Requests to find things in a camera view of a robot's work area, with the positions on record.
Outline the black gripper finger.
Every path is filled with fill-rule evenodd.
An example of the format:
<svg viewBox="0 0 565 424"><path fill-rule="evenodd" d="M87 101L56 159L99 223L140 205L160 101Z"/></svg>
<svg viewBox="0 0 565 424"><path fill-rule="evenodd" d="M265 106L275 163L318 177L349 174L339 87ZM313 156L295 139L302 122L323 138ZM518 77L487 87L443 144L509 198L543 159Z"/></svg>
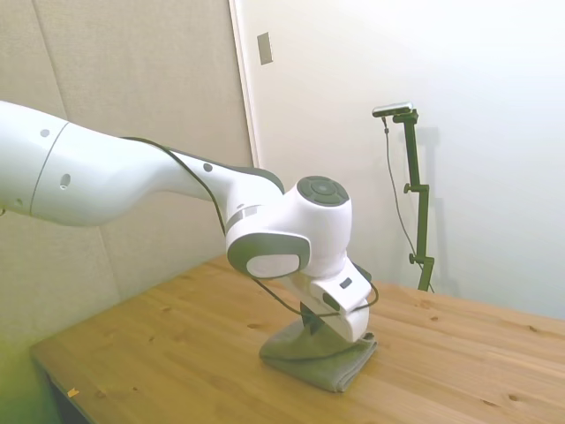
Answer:
<svg viewBox="0 0 565 424"><path fill-rule="evenodd" d="M303 326L313 336L321 328L321 319L304 303L301 303L299 306Z"/></svg>

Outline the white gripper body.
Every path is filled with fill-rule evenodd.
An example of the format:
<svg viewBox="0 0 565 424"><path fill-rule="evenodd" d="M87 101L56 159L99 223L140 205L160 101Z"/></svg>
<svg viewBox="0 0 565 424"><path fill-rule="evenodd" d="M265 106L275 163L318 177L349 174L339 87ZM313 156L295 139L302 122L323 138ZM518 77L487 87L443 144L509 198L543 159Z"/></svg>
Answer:
<svg viewBox="0 0 565 424"><path fill-rule="evenodd" d="M327 325L345 341L358 341L367 330L369 313L366 308L368 290L353 291L352 295L341 292L319 291L311 294L303 291L301 303L307 305L321 319L321 328Z"/></svg>

